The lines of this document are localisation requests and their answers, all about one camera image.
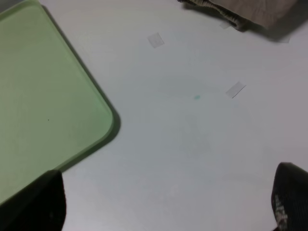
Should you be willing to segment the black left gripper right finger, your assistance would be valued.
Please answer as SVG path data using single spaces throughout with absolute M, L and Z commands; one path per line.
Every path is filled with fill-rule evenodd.
M 308 173 L 293 163 L 279 163 L 271 193 L 276 231 L 308 229 Z

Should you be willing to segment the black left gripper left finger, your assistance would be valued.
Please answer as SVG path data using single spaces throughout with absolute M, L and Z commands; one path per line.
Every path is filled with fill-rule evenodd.
M 62 173 L 49 170 L 0 205 L 2 231 L 61 231 L 66 217 Z

